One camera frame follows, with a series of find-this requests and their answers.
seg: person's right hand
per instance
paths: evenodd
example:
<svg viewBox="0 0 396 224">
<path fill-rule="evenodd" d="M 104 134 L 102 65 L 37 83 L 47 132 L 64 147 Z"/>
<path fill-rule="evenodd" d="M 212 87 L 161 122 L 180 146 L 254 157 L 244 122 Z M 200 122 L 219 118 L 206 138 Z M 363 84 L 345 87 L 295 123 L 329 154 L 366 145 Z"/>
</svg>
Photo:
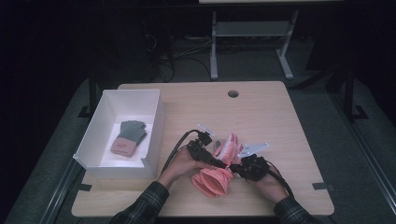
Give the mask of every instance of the person's right hand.
<svg viewBox="0 0 396 224">
<path fill-rule="evenodd" d="M 270 170 L 273 171 L 276 175 L 279 175 L 279 172 L 274 166 L 270 165 Z M 249 184 L 252 184 L 253 186 L 256 186 L 262 193 L 264 198 L 271 201 L 272 203 L 278 203 L 282 199 L 285 199 L 289 196 L 282 184 L 280 184 L 271 175 L 267 174 L 258 181 L 247 180 L 247 182 Z"/>
</svg>

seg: gray floor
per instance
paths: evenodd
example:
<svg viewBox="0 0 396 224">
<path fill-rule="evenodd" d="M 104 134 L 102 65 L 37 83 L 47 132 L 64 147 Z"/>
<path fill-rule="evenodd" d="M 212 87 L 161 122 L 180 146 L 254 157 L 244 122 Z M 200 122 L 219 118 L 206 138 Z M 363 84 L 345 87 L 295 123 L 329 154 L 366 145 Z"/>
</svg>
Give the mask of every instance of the gray floor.
<svg viewBox="0 0 396 224">
<path fill-rule="evenodd" d="M 275 48 L 280 40 L 265 40 L 259 44 L 249 44 L 244 40 L 233 48 L 219 54 L 218 81 L 280 80 L 286 86 L 293 86 L 310 77 L 317 71 L 306 71 L 305 66 L 313 46 L 313 41 L 292 41 L 287 58 L 295 75 L 294 80 L 283 77 L 277 61 Z M 205 42 L 178 41 L 175 52 L 182 52 Z M 198 59 L 208 67 L 207 51 L 187 56 Z M 195 60 L 176 61 L 176 72 L 172 82 L 210 81 L 205 67 Z M 167 77 L 171 76 L 168 67 L 162 66 Z M 382 189 L 378 186 L 373 170 L 357 133 L 366 141 L 389 182 L 396 186 L 396 130 L 376 105 L 370 91 L 356 81 L 354 102 L 361 105 L 369 119 L 356 120 L 351 124 L 344 116 L 340 103 L 343 93 L 329 94 L 325 91 L 327 78 L 304 89 L 290 91 L 300 122 L 312 148 L 324 181 L 332 185 L 330 191 L 335 212 L 329 217 L 319 217 L 324 223 L 396 223 Z M 157 77 L 154 82 L 163 82 Z M 70 213 L 77 193 L 78 183 L 84 171 L 75 166 L 69 180 L 70 189 L 65 189 L 64 200 L 54 203 L 51 199 L 59 195 L 59 182 L 78 147 L 89 120 L 78 118 L 81 108 L 89 105 L 88 81 L 81 84 L 69 107 L 67 107 L 58 128 L 51 137 L 45 151 L 34 169 L 29 181 L 8 216 L 7 223 L 107 223 L 109 217 L 80 218 Z M 47 209 L 49 204 L 59 204 L 57 210 Z M 48 214 L 53 212 L 53 219 Z"/>
</svg>

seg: metal stand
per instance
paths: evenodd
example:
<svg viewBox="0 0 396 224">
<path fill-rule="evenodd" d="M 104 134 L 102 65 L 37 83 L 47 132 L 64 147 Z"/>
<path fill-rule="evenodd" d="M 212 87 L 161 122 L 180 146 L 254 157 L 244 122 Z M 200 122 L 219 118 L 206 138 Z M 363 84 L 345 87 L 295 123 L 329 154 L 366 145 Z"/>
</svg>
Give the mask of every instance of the metal stand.
<svg viewBox="0 0 396 224">
<path fill-rule="evenodd" d="M 294 10 L 289 21 L 217 21 L 216 11 L 213 12 L 212 21 L 212 50 L 210 52 L 210 77 L 212 80 L 219 78 L 218 59 L 216 56 L 217 36 L 283 36 L 285 41 L 276 55 L 287 79 L 293 79 L 286 51 L 293 34 L 299 10 Z"/>
</svg>

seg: hand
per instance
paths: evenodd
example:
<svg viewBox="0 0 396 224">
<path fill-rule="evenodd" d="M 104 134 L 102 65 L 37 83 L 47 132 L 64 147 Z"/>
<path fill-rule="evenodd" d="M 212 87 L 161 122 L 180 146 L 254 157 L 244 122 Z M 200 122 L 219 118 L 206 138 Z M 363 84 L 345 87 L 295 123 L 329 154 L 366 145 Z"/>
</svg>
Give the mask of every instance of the hand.
<svg viewBox="0 0 396 224">
<path fill-rule="evenodd" d="M 270 165 L 270 170 L 273 171 L 276 175 L 279 175 L 279 172 L 274 166 Z M 253 186 L 256 186 L 262 193 L 262 196 L 264 196 L 264 198 L 271 201 L 272 203 L 278 203 L 282 199 L 289 196 L 282 184 L 280 184 L 271 175 L 267 174 L 258 181 L 247 180 L 247 182 L 249 184 L 252 184 Z"/>
<path fill-rule="evenodd" d="M 170 189 L 172 184 L 195 169 L 210 168 L 211 165 L 192 159 L 190 152 L 183 147 L 172 159 L 169 166 L 158 177 L 157 181 Z"/>
</svg>

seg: dark background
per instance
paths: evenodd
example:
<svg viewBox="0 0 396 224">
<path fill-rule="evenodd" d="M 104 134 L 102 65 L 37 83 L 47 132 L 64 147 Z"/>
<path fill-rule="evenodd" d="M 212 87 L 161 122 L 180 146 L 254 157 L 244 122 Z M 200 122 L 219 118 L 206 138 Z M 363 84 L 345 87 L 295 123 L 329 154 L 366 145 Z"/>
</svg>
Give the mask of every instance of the dark background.
<svg viewBox="0 0 396 224">
<path fill-rule="evenodd" d="M 147 12 L 97 13 L 90 9 L 100 6 L 99 2 L 0 2 L 0 221 L 7 217 L 83 80 L 95 73 L 101 88 L 115 88 L 118 83 L 106 83 L 106 76 L 139 71 L 136 76 L 120 76 L 120 83 L 150 81 L 156 75 L 155 69 L 147 67 L 155 65 L 156 53 L 169 45 L 163 41 L 159 52 L 147 54 L 141 48 L 145 44 L 142 33 L 163 35 L 165 27 L 175 37 L 210 34 L 209 26 L 197 26 L 197 17 L 191 13 L 173 14 L 166 17 L 170 22 L 158 23 L 158 18 Z M 302 41 L 308 36 L 317 40 L 307 69 L 324 70 L 345 60 L 351 64 L 355 77 L 370 88 L 394 124 L 395 8 L 394 1 L 385 0 L 346 1 L 341 7 L 329 9 L 326 15 L 305 8 L 293 35 Z M 210 12 L 199 13 L 200 18 L 206 18 L 200 21 L 211 21 Z M 135 42 L 125 45 L 127 38 Z"/>
</svg>

